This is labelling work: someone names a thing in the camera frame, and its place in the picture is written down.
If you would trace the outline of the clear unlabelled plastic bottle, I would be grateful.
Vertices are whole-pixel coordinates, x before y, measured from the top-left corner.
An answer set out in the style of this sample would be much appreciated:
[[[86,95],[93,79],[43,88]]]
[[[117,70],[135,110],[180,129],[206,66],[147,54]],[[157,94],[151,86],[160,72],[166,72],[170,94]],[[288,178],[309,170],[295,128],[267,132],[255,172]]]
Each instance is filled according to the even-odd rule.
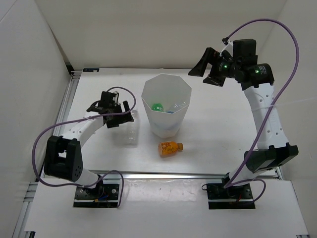
[[[140,130],[140,117],[137,110],[132,110],[133,121],[127,123],[126,135],[124,140],[125,146],[137,146]]]

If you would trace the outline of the green plastic soda bottle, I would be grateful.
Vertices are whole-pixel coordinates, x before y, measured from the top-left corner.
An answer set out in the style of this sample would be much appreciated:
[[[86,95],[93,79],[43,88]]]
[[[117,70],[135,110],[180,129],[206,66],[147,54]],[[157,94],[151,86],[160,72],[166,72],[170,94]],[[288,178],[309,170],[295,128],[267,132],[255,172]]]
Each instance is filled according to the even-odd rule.
[[[154,103],[151,107],[151,110],[156,112],[164,112],[164,108],[161,103]]]

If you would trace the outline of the blue label clear plastic bottle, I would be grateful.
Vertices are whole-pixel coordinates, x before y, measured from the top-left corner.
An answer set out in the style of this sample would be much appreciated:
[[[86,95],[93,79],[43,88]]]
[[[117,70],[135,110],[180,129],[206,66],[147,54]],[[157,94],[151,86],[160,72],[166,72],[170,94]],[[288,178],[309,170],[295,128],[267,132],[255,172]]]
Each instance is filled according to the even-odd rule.
[[[186,102],[176,103],[170,106],[167,110],[165,110],[165,112],[169,114],[173,114],[186,106],[187,106]]]

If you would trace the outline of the orange plastic bottle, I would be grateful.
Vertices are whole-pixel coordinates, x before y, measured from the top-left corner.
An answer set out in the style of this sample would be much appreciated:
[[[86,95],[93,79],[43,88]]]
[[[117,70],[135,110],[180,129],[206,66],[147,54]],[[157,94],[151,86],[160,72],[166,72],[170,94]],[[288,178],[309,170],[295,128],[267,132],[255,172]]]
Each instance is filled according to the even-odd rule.
[[[183,144],[175,141],[161,142],[158,144],[158,153],[161,157],[171,156],[183,151],[183,149]]]

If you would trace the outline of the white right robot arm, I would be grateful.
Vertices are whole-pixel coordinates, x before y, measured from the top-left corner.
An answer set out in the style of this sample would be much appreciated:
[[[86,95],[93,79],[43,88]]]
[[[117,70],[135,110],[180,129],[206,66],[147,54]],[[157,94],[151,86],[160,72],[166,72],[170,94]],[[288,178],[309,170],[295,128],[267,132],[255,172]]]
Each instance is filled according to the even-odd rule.
[[[258,63],[256,40],[242,39],[227,43],[221,52],[208,47],[189,76],[202,77],[211,65],[204,83],[222,87],[227,78],[235,79],[244,92],[256,126],[257,136],[244,154],[242,164],[228,173],[222,186],[223,194],[234,198],[240,185],[254,180],[259,174],[282,166],[299,153],[290,145],[283,130],[275,101],[274,77],[267,63]]]

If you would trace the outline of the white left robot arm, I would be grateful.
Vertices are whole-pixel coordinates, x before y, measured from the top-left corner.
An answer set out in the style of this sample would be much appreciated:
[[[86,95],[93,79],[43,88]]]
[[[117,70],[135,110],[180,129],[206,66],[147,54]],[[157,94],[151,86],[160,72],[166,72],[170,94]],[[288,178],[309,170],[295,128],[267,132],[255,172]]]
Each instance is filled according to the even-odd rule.
[[[81,149],[100,128],[118,127],[134,119],[127,101],[118,102],[119,93],[103,91],[101,98],[93,102],[82,119],[73,120],[75,126],[60,136],[51,136],[47,141],[44,173],[87,188],[92,198],[103,195],[101,177],[83,166]]]

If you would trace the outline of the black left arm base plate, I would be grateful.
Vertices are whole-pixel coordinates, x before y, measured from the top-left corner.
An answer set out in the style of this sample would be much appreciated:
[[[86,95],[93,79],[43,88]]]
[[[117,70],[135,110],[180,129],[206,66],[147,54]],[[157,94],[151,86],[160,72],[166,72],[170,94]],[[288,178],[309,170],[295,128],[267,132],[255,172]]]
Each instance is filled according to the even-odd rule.
[[[95,188],[76,188],[74,208],[118,208],[122,186],[119,182],[103,180]]]

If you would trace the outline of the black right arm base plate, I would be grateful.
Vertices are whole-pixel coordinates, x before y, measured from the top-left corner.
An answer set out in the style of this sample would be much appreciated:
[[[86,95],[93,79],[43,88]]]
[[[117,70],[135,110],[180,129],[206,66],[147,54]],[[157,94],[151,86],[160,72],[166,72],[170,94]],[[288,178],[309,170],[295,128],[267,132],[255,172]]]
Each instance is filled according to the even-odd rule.
[[[209,210],[255,209],[250,184],[223,188],[220,183],[207,183],[202,186],[207,192]]]

